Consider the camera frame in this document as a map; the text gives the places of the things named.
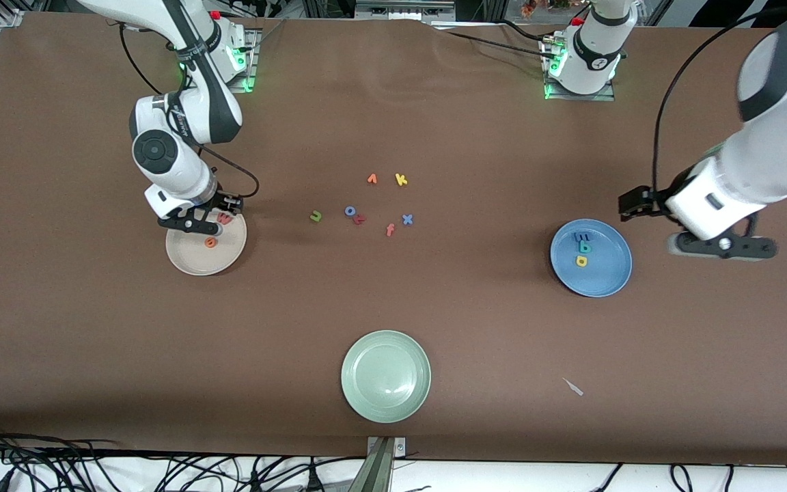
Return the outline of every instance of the table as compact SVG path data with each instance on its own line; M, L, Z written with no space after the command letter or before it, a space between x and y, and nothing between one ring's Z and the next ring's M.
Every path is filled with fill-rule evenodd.
M424 458L787 462L787 200L762 212L780 253L760 264L670 256L672 224L616 216L649 180L669 79L710 32L635 30L616 101L588 103L544 100L531 55L416 22L287 21L238 96L243 130L216 146L262 181L249 245L188 277L129 156L150 90L118 29L28 13L0 38L0 427L144 449L348 455L404 435ZM661 183L738 128L735 75L763 34L728 34L682 78ZM127 40L175 90L163 41ZM386 237L402 214L415 225ZM633 251L610 298L549 267L553 233L580 217ZM338 381L379 329L415 337L433 370L424 407L390 426L350 410Z

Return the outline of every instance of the beige plate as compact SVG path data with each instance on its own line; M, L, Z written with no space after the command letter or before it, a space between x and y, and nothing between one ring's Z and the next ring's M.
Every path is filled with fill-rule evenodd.
M208 214L209 221L218 219L218 210ZM213 275L224 271L238 259L245 248L247 224L241 215L235 216L227 225L213 248L206 246L205 234L187 234L180 230L166 232L166 253L178 270L190 275Z

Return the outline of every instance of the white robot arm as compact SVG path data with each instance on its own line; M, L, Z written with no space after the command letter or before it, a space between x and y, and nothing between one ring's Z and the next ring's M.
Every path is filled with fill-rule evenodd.
M196 87L135 103L129 118L133 158L152 183L144 194L160 225L216 236L221 227L191 220L191 211L220 208L238 214L241 199L221 190L191 146L229 142L241 128L241 110L225 82L238 74L234 53L244 48L237 46L244 40L243 26L212 19L201 0L79 1L103 16L157 31L172 43Z
M690 231L671 237L671 252L740 259L775 254L772 240L751 237L751 219L743 236L732 227L787 198L787 22L743 62L737 99L743 128L658 193L659 202ZM619 199L622 220L650 215L650 208L633 206L641 188Z
M575 94L594 94L612 78L621 48L637 24L634 0L597 0L582 25L569 25L555 36L565 51L549 75Z

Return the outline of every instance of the black cable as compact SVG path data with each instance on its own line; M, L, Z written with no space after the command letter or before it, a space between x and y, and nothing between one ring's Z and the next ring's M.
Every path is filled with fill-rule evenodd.
M285 460L287 460L287 458L285 458L284 456L281 456L281 458L278 458L277 460L273 461L271 464L266 465L266 467L263 467L263 470L260 470L258 472L257 471L257 463L260 462L261 458L263 458L263 457L262 456L258 456L253 461L253 467L251 468L251 478L250 478L250 480L248 480L247 482L243 482L241 484L241 486L236 488L233 492L241 492L241 490L247 489L249 487L251 487L252 490L253 490L254 486L260 486L260 484L262 484L263 482L266 482L267 480L271 480L271 479L268 479L266 477L268 477L268 475L272 472L272 470L275 469L275 467L277 467L279 464L281 464L281 462L284 462Z
M497 41L482 40L481 38L468 36L466 34L461 34L460 32L451 32L451 31L446 31L446 32L448 34L452 35L452 36L456 36L456 37L459 37L459 38L464 38L465 40L473 40L473 41L478 41L479 43L492 44L493 46L499 46L501 48L506 48L507 50L513 50L513 51L516 51L516 52L535 54L536 56L541 56L543 58L555 58L555 56L552 53L541 53L541 52L537 52L537 51L534 51L534 50L528 50L528 49L525 49L525 48L519 48L517 46L512 46L511 44L503 44L503 43L497 43Z
M501 18L499 20L495 20L495 21L491 21L491 22L494 22L494 24L505 24L505 25L508 25L509 27L513 28L515 30L515 32L518 32L518 34L521 34L521 36L524 36L525 38L528 38L528 40L534 40L534 41L541 41L542 40L542 36L537 36L536 34L530 34L530 32L527 32L527 31L521 29L517 24L515 24L515 22L512 22L511 20Z
M277 476L269 477L268 480L274 480L277 477L282 476L282 474L290 473L291 471L294 471L294 470L296 470L297 468L300 468L300 467L303 468L301 470L296 471L296 473L292 473L289 476L284 477L284 479L279 480L279 482L276 482L275 485L271 486L269 489L266 489L265 492L273 492L275 489L279 488L282 483L287 482L287 480L290 480L291 478L293 478L295 476L298 476L298 474L305 473L310 468L317 468L317 467L320 467L322 465L326 465L326 464L329 464L329 463L336 463L338 461L363 460L363 459L364 458L360 457L360 456L356 456L356 457L355 456L346 456L346 457L343 457L343 458L333 458L332 460L322 461L322 462L316 463L314 465L312 465L310 463L303 463L302 465L296 465L293 468L290 468L289 470L285 470L284 473L278 474Z
M0 480L0 492L8 492L10 488L10 481L14 476L14 468L8 470L8 473L4 474L2 480Z
M190 463L190 462L187 462L187 461L181 461L181 460L178 460L177 458L163 458L163 460L169 460L169 461L173 461L175 463L179 463L181 465L184 465L185 466L184 469L196 468L197 470L200 470L200 471L206 471L206 473L212 474L213 476L219 476L219 477L227 478L229 480L232 480L232 482L236 482L236 483L238 483L240 485L244 485L246 483L250 485L250 482L246 482L246 480L241 480L240 476L238 475L238 461L235 460L235 458L237 458L237 457L238 456L235 455L235 454L232 455L232 462L234 462L234 464L236 465L236 475L237 475L236 478L232 478L232 476L230 474L228 474L228 473L225 473L225 472L222 472L222 471L211 470L211 469L209 469L207 467L200 467L197 464L193 464L193 463ZM153 458L144 458L144 459L145 460L153 460Z
M586 3L585 3L585 6L584 6L584 7L582 7L582 8L581 8L581 10L579 10L578 12L575 12L575 15L574 15L574 16L572 16L572 18L570 18L570 19L569 19L569 22L572 22L572 20L573 20L573 19L575 19L575 18L578 18L578 16L581 16L581 14L582 14L582 13L584 13L584 12L585 12L585 10L587 10L587 9L588 9L588 7L590 7L590 6L591 6L591 3L590 3L590 2L586 2ZM555 31L549 31L549 32L546 32L545 34L542 34L542 35L540 36L540 38L544 38L544 37L546 37L546 36L551 36L552 34L555 34Z
M688 489L682 489L682 486L680 485L680 483L678 483L678 480L676 479L676 468L681 468L682 473L685 474L685 480L686 480ZM680 492L694 492L694 488L693 488L693 486L691 486L691 476L690 476L690 474L688 474L688 470L685 467L685 465L680 465L680 464L669 465L669 479L672 480L672 484L674 484L676 486L676 489L678 489L678 491L680 491Z
M189 486L191 486L191 485L193 485L194 483L196 483L196 482L200 482L200 480L202 480L202 477L203 477L203 476L205 476L206 474L209 474L210 472L212 472L212 468L213 468L213 467L219 467L219 466L221 466L221 465L222 465L224 462L226 462L226 461L230 461L230 460L232 460L232 459L234 459L234 456L227 456L227 457L225 457L223 460L220 460L220 461L217 461L217 462L215 462L215 463L213 463L213 464L210 464L208 467L202 467L202 472L200 472L200 473L199 473L199 474L197 474L195 477L193 477L193 479L192 479L192 480L190 480L190 482L186 482L186 483L184 483L184 485L183 485L183 486L181 486L181 489L180 489L180 490L181 490L181 492L184 492L185 490L187 490L187 489L188 489L188 487L189 487ZM221 481L221 489L222 489L222 488L223 488L223 480L221 479L221 477L219 477L219 476L216 476L216 475L217 475L217 474L212 474L212 476L211 476L211 477L206 477L206 478L216 478L216 479L220 480L220 481Z
M215 0L215 2L224 4L224 5L228 6L230 9L233 9L233 10L235 10L235 12L240 13L240 14L244 14L246 16L252 16L252 18L255 18L257 16L257 14L253 14L251 12L248 12L247 10L245 10L245 9L243 9L241 7L236 7L234 2L224 2L223 0Z
M606 480L604 480L603 485L599 486L597 489L594 489L593 492L606 492L606 489L609 488L609 484L612 483L612 479L615 478L615 475L618 474L618 470L621 470L621 467L624 467L624 463L618 463L615 468L612 468L612 471L609 472Z
M181 10L184 10L184 15L187 15L187 11L184 9L183 5L181 6ZM187 72L185 71L184 73L185 73L185 75L184 75L184 78L181 80L181 85L178 87L178 91L176 91L175 94L173 94L173 95L172 94L168 94L168 96L167 96L167 97L172 97L172 99L169 100L169 103L167 104L168 107L165 110L166 124L169 125L169 129L174 131L175 134L178 134L178 135L181 136L181 138L184 138L185 142L187 142L187 144L189 146L197 146L197 147L199 147L199 149L205 150L205 152L208 152L208 153L212 154L213 156L215 156L215 158L221 160L222 162L227 163L228 165L231 165L234 169L236 169L238 171L241 171L244 174L246 174L247 177L250 177L250 179L253 180L253 183L254 183L253 191L251 193L248 193L248 194L237 195L236 197L240 198L240 199L251 198L252 196L254 196L254 195L256 195L257 193L260 192L260 180L258 180L258 178L256 177L256 175L253 174L253 172L250 172L249 170L245 169L244 167L236 164L235 162L232 162L232 160L225 158L221 154L216 153L214 150L209 149L208 147L204 146L202 143L197 142L196 139L193 138L192 136L188 135L186 131L184 131L184 132L179 131L178 128L176 128L175 125L172 124L172 121L171 121L171 115L172 115L172 109L173 109L172 102L173 102L173 100L174 100L174 102L180 102L181 94L183 94L184 93L184 89L187 88Z
M251 198L252 196L254 196L254 195L256 195L257 193L260 192L260 180L258 180L258 178L256 177L256 175L253 174L253 172L250 172L249 170L245 169L244 167L236 164L235 162L232 162L230 159L225 158L221 154L216 153L214 150L211 150L208 147L203 146L202 143L197 143L197 142L193 142L193 143L196 144L196 146L199 147L200 150L205 150L206 152L208 152L208 153L212 154L213 156L215 156L217 159L227 163L228 165L231 165L236 170L243 172L244 174L247 175L247 177L249 177L251 180L253 180L253 191L251 193L247 193L247 194L240 194L240 195L237 196L237 198Z
M144 83L148 84L148 87L150 87L151 90L153 90L157 94L162 94L162 92L160 92L156 87L154 87L154 84L150 83L148 78L144 76L144 74L141 72L141 69L138 68L138 65L135 65L135 60L132 59L132 55L129 54L129 48L126 46L126 38L123 37L123 31L126 30L126 25L123 24L123 22L118 24L120 25L121 46L123 46L123 53L125 53L126 57L129 59L129 64L132 65L132 68L135 69L135 72L138 74L139 77L141 77L141 80L143 80Z
M751 15L744 16L744 18L740 18L733 24L728 25L725 28L721 29L721 31L716 32L716 34L710 36L708 40L703 41L703 44L701 44L699 47L697 47L696 50L694 50L693 53L691 53L691 56L689 56L688 59L685 60L681 68L678 69L678 72L676 72L674 78L672 78L672 81L669 82L669 87L667 88L666 93L664 94L664 98L661 99L661 105L660 108L658 109L658 117L655 119L654 143L652 145L652 198L654 200L658 198L657 196L658 195L658 153L659 153L659 146L660 146L659 141L660 141L661 118L664 115L664 109L666 108L666 103L669 100L669 95L672 94L672 90L674 89L674 87L676 87L676 83L678 82L678 79L682 76L683 72L688 68L688 66L691 65L691 62L693 62L693 60L697 58L697 55L699 55L700 52L706 49L706 47L709 46L709 44L712 44L713 41L718 40L718 38L722 37L725 33L734 29L737 25L744 24L756 18L762 18L762 16L770 16L780 13L787 13L787 7L777 7L775 9L762 10L761 12L756 12ZM664 200L656 200L656 203L658 203L658 207L660 209L660 213L662 215L667 216L667 218L669 218L669 211L668 209L666 209L666 205L664 205L663 202Z
M724 492L730 492L731 480L734 480L734 465L728 465L728 479L724 482Z
M18 444L19 439L53 443L65 446L65 448L36 448L38 451L33 451L20 446ZM33 491L36 489L37 483L44 490L51 489L47 483L39 479L30 470L31 464L41 464L55 474L57 479L56 489L82 490L85 492L92 492L97 489L87 467L87 461L93 461L96 462L96 466L99 467L100 472L105 476L112 489L121 492L121 489L113 482L107 470L101 465L99 457L96 456L96 451L94 451L93 443L101 440L104 439L69 440L29 433L0 433L1 460L3 464L12 465L13 471L18 471L28 476ZM82 452L89 452L90 458L85 458Z
M196 458L193 459L193 462L191 462L191 464L196 464L197 462L204 460L204 458L205 457L203 456L197 456ZM169 466L166 466L166 473L163 474L163 479L161 479L160 482L156 484L156 488L154 489L154 492L164 492L166 486L169 485L169 483L171 483L172 480L175 480L175 477L179 476L179 474L184 473L184 471L187 470L187 466L178 469L180 466L181 465L178 465L177 467L174 467L172 469L169 469Z
M315 465L314 456L309 459L309 465L312 467L309 468L309 483L305 486L305 490L307 492L317 492L318 490L327 492L324 488L324 483L321 482L320 477L318 477L318 466Z

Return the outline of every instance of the plate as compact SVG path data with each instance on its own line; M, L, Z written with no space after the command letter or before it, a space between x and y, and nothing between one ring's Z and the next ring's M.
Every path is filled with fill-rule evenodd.
M193 217L200 216L195 211ZM209 212L209 221L216 221L221 211L214 209ZM206 246L205 234L186 233L181 230L166 231L166 254L178 270L197 276L206 276L224 271L233 264L245 248L247 242L247 224L245 218L238 214L225 226L220 236L215 237L217 243L213 248Z
M405 420L430 392L430 361L405 333L366 334L344 356L342 392L363 418L380 424Z
M594 219L579 219L561 227L552 240L551 256L560 281L590 298L618 292L633 270L631 248L624 237Z

